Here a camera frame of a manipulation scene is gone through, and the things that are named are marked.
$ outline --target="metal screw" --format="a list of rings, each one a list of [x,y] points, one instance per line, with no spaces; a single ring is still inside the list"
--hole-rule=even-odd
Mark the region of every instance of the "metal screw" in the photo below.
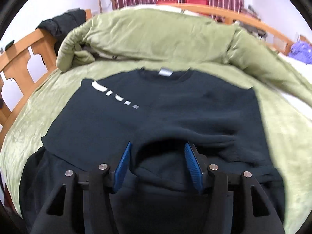
[[[105,164],[105,163],[99,165],[99,169],[100,169],[100,170],[106,170],[107,167],[108,167],[108,165]]]
[[[216,171],[216,170],[218,170],[219,169],[219,166],[217,166],[216,164],[211,164],[211,165],[209,165],[209,168],[211,169],[211,170],[213,170],[213,171]]]
[[[68,170],[65,172],[65,176],[67,176],[67,177],[70,177],[73,174],[74,174],[74,172],[72,170]]]
[[[244,176],[245,176],[246,178],[251,178],[252,173],[246,171],[246,172],[244,172]]]

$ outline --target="wooden headboard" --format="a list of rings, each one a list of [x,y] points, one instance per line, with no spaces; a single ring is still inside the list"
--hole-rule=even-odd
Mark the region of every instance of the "wooden headboard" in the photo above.
[[[92,18],[91,10],[86,11],[86,19]],[[37,89],[56,69],[55,63],[57,56],[54,51],[54,44],[56,40],[46,31],[36,29],[31,34],[27,35],[6,52],[0,56],[0,71],[3,71],[6,79],[14,79],[23,93],[22,99],[18,102],[16,107],[10,111],[5,102],[3,102],[2,109],[0,109],[0,124],[3,126],[0,132],[0,150],[9,128],[13,125],[15,119],[20,113],[21,109],[27,102],[30,95]],[[28,48],[32,48],[33,54],[40,54],[43,62],[48,70],[36,83],[32,80],[29,74],[27,65],[30,59]],[[0,98],[4,82],[0,78]]]
[[[288,54],[291,46],[294,44],[289,38],[273,29],[272,27],[246,15],[238,12],[233,12],[221,8],[198,5],[198,4],[168,4],[170,6],[178,7],[183,10],[189,10],[197,13],[218,15],[225,18],[225,24],[232,24],[234,20],[239,20],[243,23],[255,26],[258,29],[262,29],[269,32],[285,43],[285,48],[281,49],[278,46],[275,47],[278,51]],[[86,10],[87,20],[92,17],[91,10]],[[0,109],[0,124],[3,126],[0,132],[0,148],[3,144],[4,137],[7,134],[9,128],[13,125],[16,117],[20,113],[22,107],[27,102],[33,91],[40,86],[46,78],[56,69],[56,55],[54,53],[55,39],[47,32],[43,30],[35,30],[31,34],[18,41],[12,47],[10,47],[3,55],[0,56],[0,71],[4,72],[7,79],[13,78],[16,80],[19,88],[23,93],[23,98],[18,102],[14,110],[11,112],[7,105],[4,103],[2,109]],[[28,47],[31,47],[34,54],[40,54],[46,65],[48,72],[43,75],[36,83],[33,82],[28,70],[27,63],[30,59]],[[0,79],[0,89],[2,89],[3,81]]]
[[[217,15],[220,17],[224,17],[224,23],[227,25],[232,24],[235,20],[243,22],[247,25],[254,26],[258,29],[261,29],[265,32],[268,32],[274,36],[274,43],[266,43],[267,46],[270,48],[274,48],[280,53],[288,55],[291,49],[291,46],[294,44],[294,41],[283,35],[281,32],[275,30],[274,28],[266,25],[265,23],[244,15],[242,13],[238,13],[231,10],[226,10],[222,8],[207,6],[207,5],[199,5],[199,4],[183,4],[183,3],[176,3],[176,4],[162,4],[162,5],[170,5],[177,8],[181,8],[183,10],[193,11],[196,13],[206,14],[206,15]]]

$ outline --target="green comforter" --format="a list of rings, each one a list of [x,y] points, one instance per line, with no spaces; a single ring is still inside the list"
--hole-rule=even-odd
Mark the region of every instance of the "green comforter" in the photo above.
[[[81,49],[87,44],[102,58]],[[274,165],[286,188],[286,233],[312,209],[312,123],[268,85],[312,106],[312,86],[292,66],[238,26],[206,17],[152,9],[94,17],[64,40],[57,69],[30,97],[8,132],[0,166],[18,212],[19,183],[27,158],[83,78],[100,79],[145,67],[197,69],[256,92]]]

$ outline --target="bed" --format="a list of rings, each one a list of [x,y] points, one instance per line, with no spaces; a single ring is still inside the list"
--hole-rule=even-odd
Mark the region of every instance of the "bed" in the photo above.
[[[199,13],[224,17],[224,24]],[[145,24],[151,16],[155,17],[155,22]],[[235,20],[273,34],[284,43],[284,48],[257,40],[233,25]],[[94,27],[102,24],[100,22],[105,24],[101,25],[105,47],[94,39]],[[131,31],[127,28],[129,22],[136,22],[132,24]],[[190,24],[194,25],[192,31],[185,31],[190,29]],[[147,27],[156,30],[148,33]],[[145,33],[144,40],[139,34],[141,32]],[[180,45],[177,52],[174,45],[186,38],[187,44]],[[89,44],[101,58],[96,60],[91,53],[81,50],[77,46],[79,43]],[[153,48],[145,49],[142,43],[145,46],[152,43]],[[57,58],[53,44],[54,39],[47,32],[36,30],[0,56],[1,71],[7,78],[16,80],[24,95],[13,111],[5,104],[0,110],[0,123],[3,125],[0,165],[17,213],[20,214],[19,182],[25,162],[42,146],[40,138],[83,78],[97,80],[141,67],[172,70],[191,67],[242,88],[254,87],[270,154],[285,181],[286,233],[294,234],[303,225],[312,209],[312,171],[309,169],[312,165],[312,123],[274,88],[294,95],[311,107],[312,86],[277,55],[276,51],[285,55],[289,53],[293,42],[286,36],[238,12],[206,5],[171,4],[150,5],[148,8],[142,5],[96,16],[67,36]],[[48,70],[37,83],[31,80],[27,71],[29,46],[34,54],[41,54]]]

